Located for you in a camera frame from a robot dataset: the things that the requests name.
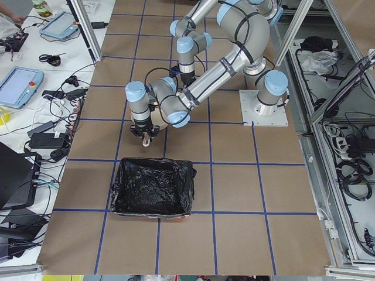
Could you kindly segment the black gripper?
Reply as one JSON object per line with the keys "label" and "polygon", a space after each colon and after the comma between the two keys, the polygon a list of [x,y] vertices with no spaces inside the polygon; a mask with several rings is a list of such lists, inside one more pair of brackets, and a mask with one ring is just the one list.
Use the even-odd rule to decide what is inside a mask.
{"label": "black gripper", "polygon": [[194,71],[191,71],[190,73],[180,72],[180,79],[183,83],[183,88],[188,87],[196,81],[195,72]]}
{"label": "black gripper", "polygon": [[155,138],[160,131],[160,127],[158,125],[140,127],[134,124],[130,126],[130,131],[138,138],[145,138],[145,135],[148,135],[149,138]]}

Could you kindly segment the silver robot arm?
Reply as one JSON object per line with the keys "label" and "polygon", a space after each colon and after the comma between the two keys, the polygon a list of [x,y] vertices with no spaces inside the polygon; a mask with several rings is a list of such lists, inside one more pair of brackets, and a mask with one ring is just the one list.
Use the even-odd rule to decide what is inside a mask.
{"label": "silver robot arm", "polygon": [[196,80],[195,56],[212,45],[212,37],[206,32],[197,32],[196,28],[216,4],[217,1],[198,1],[183,19],[170,25],[170,33],[177,39],[178,68],[185,87]]}
{"label": "silver robot arm", "polygon": [[[195,57],[212,45],[212,37],[199,33],[197,25],[214,6],[219,6],[216,21],[233,44],[232,50],[201,76],[195,73]],[[258,93],[251,102],[254,113],[270,116],[283,107],[281,99],[288,87],[286,75],[270,68],[263,55],[270,38],[270,27],[277,23],[282,8],[276,1],[199,1],[181,20],[171,23],[170,33],[176,39],[178,69],[183,87],[171,76],[152,83],[132,81],[126,85],[131,110],[131,132],[148,146],[160,131],[152,120],[159,109],[165,125],[175,128],[190,121],[190,113],[207,97],[238,73],[247,76]]]}

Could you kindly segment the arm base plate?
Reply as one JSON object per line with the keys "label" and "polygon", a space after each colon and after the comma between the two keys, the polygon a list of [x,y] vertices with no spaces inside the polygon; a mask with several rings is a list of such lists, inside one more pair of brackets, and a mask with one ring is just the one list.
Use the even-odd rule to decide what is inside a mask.
{"label": "arm base plate", "polygon": [[244,126],[287,127],[289,125],[284,100],[268,106],[258,100],[258,90],[240,90],[241,114]]}

